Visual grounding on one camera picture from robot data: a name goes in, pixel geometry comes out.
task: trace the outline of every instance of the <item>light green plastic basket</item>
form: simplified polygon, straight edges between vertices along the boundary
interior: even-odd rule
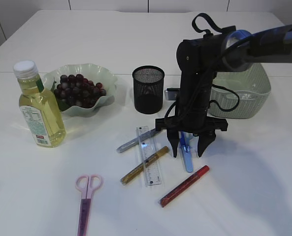
[[[253,117],[264,105],[270,94],[270,82],[260,63],[255,63],[244,72],[218,73],[213,84],[235,91],[240,97],[239,106],[232,112],[223,112],[214,103],[209,113],[216,117],[248,119]],[[215,99],[224,109],[234,107],[237,97],[225,90],[212,88],[210,100]]]

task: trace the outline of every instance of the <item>white bottle cap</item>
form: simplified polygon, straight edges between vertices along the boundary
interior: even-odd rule
[[[23,60],[13,66],[14,75],[21,80],[31,79],[38,75],[36,64],[32,60]]]

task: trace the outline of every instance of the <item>clear plastic ruler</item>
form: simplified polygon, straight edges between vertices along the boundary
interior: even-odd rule
[[[146,167],[146,159],[156,152],[155,144],[153,138],[150,135],[149,128],[148,126],[139,126],[137,127],[136,131],[139,141],[141,161],[144,165],[146,185],[150,186],[161,184],[161,176],[157,162],[155,161],[150,166]],[[142,141],[140,138],[141,135],[146,135],[146,139]]]

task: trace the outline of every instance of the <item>cooking oil bottle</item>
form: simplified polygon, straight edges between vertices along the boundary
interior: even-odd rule
[[[22,90],[19,107],[36,144],[56,147],[66,131],[54,94],[44,88],[34,61],[20,61],[13,71]]]

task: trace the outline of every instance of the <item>scissor handle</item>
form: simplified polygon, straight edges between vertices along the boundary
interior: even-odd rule
[[[85,187],[81,187],[80,186],[80,182],[83,179],[86,179],[86,186]],[[93,182],[94,182],[94,178],[98,178],[99,179],[99,184],[96,187],[93,187]],[[99,175],[82,175],[80,176],[75,184],[76,189],[78,189],[81,192],[81,199],[86,199],[86,198],[92,198],[92,195],[94,194],[94,192],[99,189],[103,184],[103,178],[102,176]]]
[[[81,182],[84,178],[86,179],[86,186],[81,187],[81,186],[80,186],[80,182]],[[82,175],[82,176],[80,176],[80,177],[76,180],[75,187],[76,187],[76,189],[78,189],[78,190],[81,192],[81,199],[86,199],[86,198],[87,198],[88,185],[89,185],[89,176],[88,176],[88,175]]]
[[[96,187],[93,187],[94,178],[98,178],[99,179],[99,183],[98,183],[98,185]],[[101,188],[102,184],[103,184],[102,176],[99,176],[99,175],[91,175],[91,176],[89,176],[87,198],[92,198],[94,192],[97,189]]]

